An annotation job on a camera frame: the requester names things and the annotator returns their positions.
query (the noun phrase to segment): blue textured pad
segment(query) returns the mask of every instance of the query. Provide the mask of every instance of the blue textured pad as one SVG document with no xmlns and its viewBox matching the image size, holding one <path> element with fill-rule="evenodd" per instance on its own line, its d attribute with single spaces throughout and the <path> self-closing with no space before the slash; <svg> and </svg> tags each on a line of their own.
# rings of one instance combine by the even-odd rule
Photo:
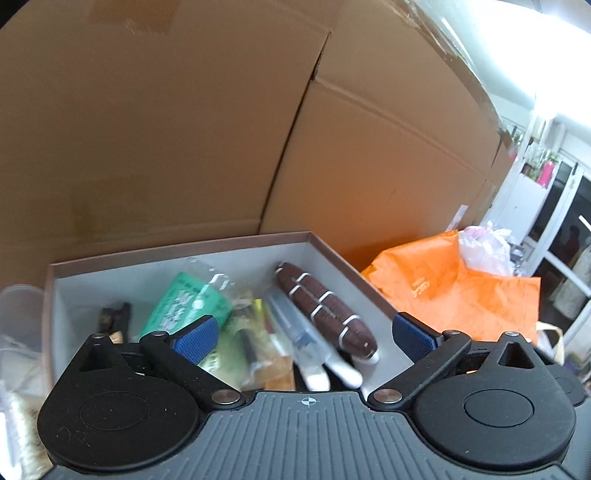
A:
<svg viewBox="0 0 591 480">
<path fill-rule="evenodd" d="M 415 363 L 437 348 L 433 337 L 400 314 L 392 321 L 392 335 L 396 345 Z"/>
<path fill-rule="evenodd" d="M 219 326 L 214 317 L 174 341 L 173 350 L 197 365 L 217 345 Z"/>
</svg>

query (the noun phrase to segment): person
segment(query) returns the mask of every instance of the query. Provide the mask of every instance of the person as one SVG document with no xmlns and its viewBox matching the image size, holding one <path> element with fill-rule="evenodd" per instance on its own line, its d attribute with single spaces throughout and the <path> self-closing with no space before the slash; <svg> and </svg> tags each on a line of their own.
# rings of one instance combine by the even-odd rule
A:
<svg viewBox="0 0 591 480">
<path fill-rule="evenodd" d="M 550 253 L 556 255 L 558 258 L 561 257 L 561 253 L 563 250 L 563 245 L 560 243 L 560 239 L 562 238 L 562 227 L 560 227 L 558 229 L 558 233 L 556 234 L 556 236 L 554 237 L 554 240 L 552 240 L 552 244 L 550 245 Z"/>
<path fill-rule="evenodd" d="M 579 235 L 580 234 L 581 234 L 581 231 L 579 230 L 579 227 L 577 227 L 576 225 L 570 226 L 570 236 L 569 236 L 569 239 L 564 244 L 564 256 L 565 256 L 565 260 L 566 260 L 564 263 L 568 264 L 570 262 L 570 260 L 579 251 L 579 248 L 580 248 Z"/>
</svg>

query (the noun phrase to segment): orange plastic bag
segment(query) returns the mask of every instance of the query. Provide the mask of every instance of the orange plastic bag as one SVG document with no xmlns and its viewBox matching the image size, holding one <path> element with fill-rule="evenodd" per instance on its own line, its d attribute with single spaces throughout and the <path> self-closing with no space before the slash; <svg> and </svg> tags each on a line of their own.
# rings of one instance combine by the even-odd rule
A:
<svg viewBox="0 0 591 480">
<path fill-rule="evenodd" d="M 513 330 L 535 342 L 540 279 L 466 268 L 457 231 L 384 250 L 362 275 L 397 310 L 439 332 L 496 341 Z"/>
</svg>

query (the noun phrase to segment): green label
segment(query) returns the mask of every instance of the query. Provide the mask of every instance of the green label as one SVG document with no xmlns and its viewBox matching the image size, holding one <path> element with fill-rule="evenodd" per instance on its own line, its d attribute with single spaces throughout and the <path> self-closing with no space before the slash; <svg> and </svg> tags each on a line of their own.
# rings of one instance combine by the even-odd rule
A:
<svg viewBox="0 0 591 480">
<path fill-rule="evenodd" d="M 178 332 L 203 315 L 214 316 L 222 328 L 231 311 L 232 305 L 217 289 L 181 272 L 156 305 L 141 336 L 155 330 Z"/>
</svg>

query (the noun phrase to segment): metal rivet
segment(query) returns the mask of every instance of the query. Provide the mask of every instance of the metal rivet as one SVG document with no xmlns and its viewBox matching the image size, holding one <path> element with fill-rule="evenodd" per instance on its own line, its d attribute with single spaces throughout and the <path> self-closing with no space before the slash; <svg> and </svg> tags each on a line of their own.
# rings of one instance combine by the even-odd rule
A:
<svg viewBox="0 0 591 480">
<path fill-rule="evenodd" d="M 240 400 L 240 392 L 224 388 L 213 392 L 212 400 L 219 405 L 232 405 Z"/>
<path fill-rule="evenodd" d="M 374 392 L 374 400 L 385 404 L 398 403 L 402 400 L 402 394 L 392 388 L 382 388 Z"/>
</svg>

